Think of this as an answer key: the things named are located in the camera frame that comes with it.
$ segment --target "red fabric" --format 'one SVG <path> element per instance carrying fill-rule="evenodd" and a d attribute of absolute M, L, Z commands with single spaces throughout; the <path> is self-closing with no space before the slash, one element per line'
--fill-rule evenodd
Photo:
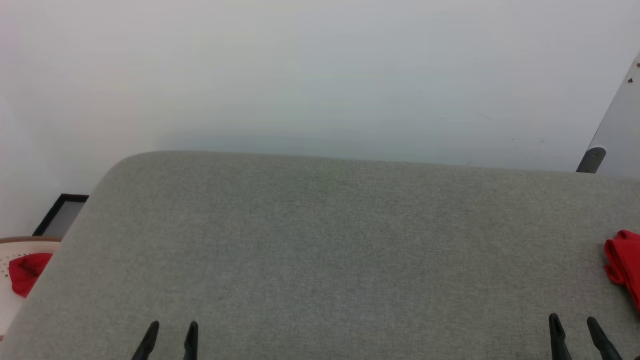
<path fill-rule="evenodd" d="M 640 235 L 620 230 L 615 239 L 605 242 L 604 252 L 609 259 L 609 265 L 604 266 L 609 280 L 627 285 L 631 298 L 640 311 Z"/>
<path fill-rule="evenodd" d="M 52 254 L 30 254 L 9 261 L 9 276 L 13 292 L 27 297 L 36 280 L 47 266 Z"/>

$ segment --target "gray upholstered ottoman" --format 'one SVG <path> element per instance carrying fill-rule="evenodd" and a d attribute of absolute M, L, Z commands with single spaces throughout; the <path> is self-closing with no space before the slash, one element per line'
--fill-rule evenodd
<path fill-rule="evenodd" d="M 640 182 L 415 163 L 156 152 L 114 167 L 0 345 L 12 360 L 574 359 L 640 316 L 602 269 Z"/>

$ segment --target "white plate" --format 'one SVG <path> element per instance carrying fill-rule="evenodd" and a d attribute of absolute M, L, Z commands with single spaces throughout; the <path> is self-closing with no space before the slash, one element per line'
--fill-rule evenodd
<path fill-rule="evenodd" d="M 53 254 L 59 247 L 60 243 L 54 241 L 0 243 L 0 335 L 6 333 L 13 318 L 24 304 L 24 298 L 11 289 L 9 261 L 39 252 Z"/>

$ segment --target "white wall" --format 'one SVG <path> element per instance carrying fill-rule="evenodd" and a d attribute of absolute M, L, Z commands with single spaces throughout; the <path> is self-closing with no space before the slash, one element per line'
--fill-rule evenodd
<path fill-rule="evenodd" d="M 31 235 L 58 196 L 57 180 L 0 98 L 0 238 Z"/>
<path fill-rule="evenodd" d="M 591 141 L 607 150 L 597 174 L 640 177 L 640 54 L 630 64 L 607 114 Z"/>
<path fill-rule="evenodd" d="M 66 192 L 155 149 L 574 171 L 636 0 L 2 0 L 0 91 Z"/>

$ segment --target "fabric cushion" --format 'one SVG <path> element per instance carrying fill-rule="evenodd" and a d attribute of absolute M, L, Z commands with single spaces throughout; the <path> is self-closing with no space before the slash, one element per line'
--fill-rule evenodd
<path fill-rule="evenodd" d="M 0 345 L 13 360 L 574 359 L 594 316 L 625 359 L 640 316 L 603 265 L 640 182 L 593 174 L 154 152 L 89 198 Z"/>

